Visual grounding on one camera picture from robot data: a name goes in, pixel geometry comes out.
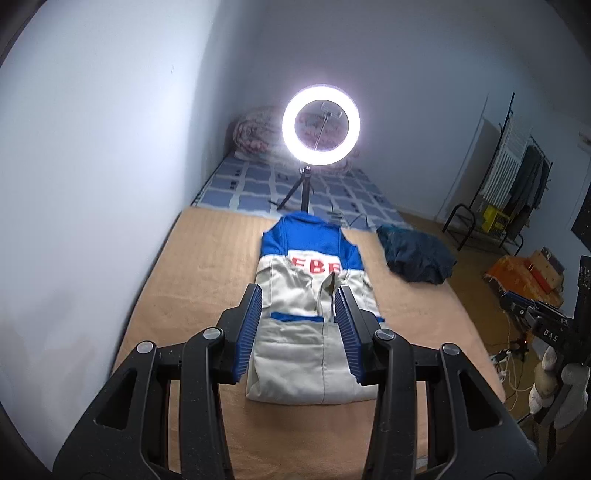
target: silver screw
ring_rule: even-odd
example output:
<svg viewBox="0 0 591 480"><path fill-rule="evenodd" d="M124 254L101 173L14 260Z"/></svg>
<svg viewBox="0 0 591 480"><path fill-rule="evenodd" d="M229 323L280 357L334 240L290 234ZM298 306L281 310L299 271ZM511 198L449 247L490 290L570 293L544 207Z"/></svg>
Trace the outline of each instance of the silver screw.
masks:
<svg viewBox="0 0 591 480"><path fill-rule="evenodd" d="M460 353L460 347L458 347L455 343L446 343L443 345L443 351L448 355L457 355Z"/></svg>
<svg viewBox="0 0 591 480"><path fill-rule="evenodd" d="M207 340L215 340L221 334L222 333L219 328L211 327L203 332L203 337Z"/></svg>
<svg viewBox="0 0 591 480"><path fill-rule="evenodd" d="M138 353L150 353L154 349L154 344L149 341L144 341L138 344L136 350Z"/></svg>
<svg viewBox="0 0 591 480"><path fill-rule="evenodd" d="M396 338L396 333L389 328L380 328L380 330L375 331L375 336L380 340L394 340Z"/></svg>

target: mattress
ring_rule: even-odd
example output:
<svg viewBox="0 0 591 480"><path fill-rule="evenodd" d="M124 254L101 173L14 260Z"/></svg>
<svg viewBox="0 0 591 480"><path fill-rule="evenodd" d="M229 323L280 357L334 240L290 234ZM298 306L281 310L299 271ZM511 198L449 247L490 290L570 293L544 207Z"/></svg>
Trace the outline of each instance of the mattress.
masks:
<svg viewBox="0 0 591 480"><path fill-rule="evenodd" d="M300 209L301 188L279 212L280 202L300 178L282 164L226 157L204 186L195 206L279 219ZM343 228L374 231L383 223L409 226L380 189L359 168L342 176L312 175L309 213Z"/></svg>
<svg viewBox="0 0 591 480"><path fill-rule="evenodd" d="M215 325L236 306L255 277L260 239L272 219L190 207L179 217L140 297L116 366L142 340L171 345ZM372 232L346 230L357 245L388 324L409 342L438 348L458 344L504 400L486 349L451 287L408 284L391 273ZM221 385L226 436L236 479L361 478L374 401L336 406L285 406L249 401L246 378ZM418 392L418 452L427 454L424 385ZM170 463L178 471L178 390L171 389Z"/></svg>

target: tan bed cover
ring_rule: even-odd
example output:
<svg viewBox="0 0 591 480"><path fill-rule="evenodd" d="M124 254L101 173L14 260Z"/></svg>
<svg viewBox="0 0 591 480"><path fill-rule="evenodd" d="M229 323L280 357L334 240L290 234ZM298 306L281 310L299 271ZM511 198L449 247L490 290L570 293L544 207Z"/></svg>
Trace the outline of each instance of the tan bed cover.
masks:
<svg viewBox="0 0 591 480"><path fill-rule="evenodd" d="M274 220L187 208L178 219L131 317L116 365L142 340L158 346L185 342L238 305L255 277L260 239ZM388 270L374 233L346 230L359 247L388 324L409 342L439 348L458 344L494 391L504 391L466 310L447 284L408 284ZM221 385L222 409L237 479L359 479L368 449L374 402L282 406L245 398L239 385ZM172 397L177 401L176 392ZM424 387L418 389L418 451L427 454ZM176 408L171 430L176 433ZM178 440L170 437L178 471Z"/></svg>

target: white glove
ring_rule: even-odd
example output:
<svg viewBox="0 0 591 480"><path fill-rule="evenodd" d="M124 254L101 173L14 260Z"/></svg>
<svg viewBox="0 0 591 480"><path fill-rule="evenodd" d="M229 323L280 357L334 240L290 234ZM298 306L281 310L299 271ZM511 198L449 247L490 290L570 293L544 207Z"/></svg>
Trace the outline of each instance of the white glove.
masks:
<svg viewBox="0 0 591 480"><path fill-rule="evenodd" d="M543 407L554 403L554 392L549 391L557 384L553 373L556 364L556 351L548 347L542 359L542 371L537 368L535 383L530 391L530 412L538 413ZM571 389L554 419L554 428L563 429L587 410L589 367L580 364L568 364L562 369L562 382Z"/></svg>

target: illuminated ring light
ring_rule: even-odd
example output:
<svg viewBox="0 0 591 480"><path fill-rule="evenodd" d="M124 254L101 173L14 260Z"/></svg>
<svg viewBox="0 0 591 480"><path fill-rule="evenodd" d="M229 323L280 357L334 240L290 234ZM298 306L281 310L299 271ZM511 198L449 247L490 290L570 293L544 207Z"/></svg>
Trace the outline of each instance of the illuminated ring light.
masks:
<svg viewBox="0 0 591 480"><path fill-rule="evenodd" d="M296 119L300 111L309 103L325 100L336 103L349 120L349 131L345 139L331 150L312 150L304 145L296 133ZM289 151L303 162L311 165L330 165L344 158L355 146L359 138L359 112L353 100L343 91L332 85L312 85L299 91L287 104L283 114L283 140Z"/></svg>

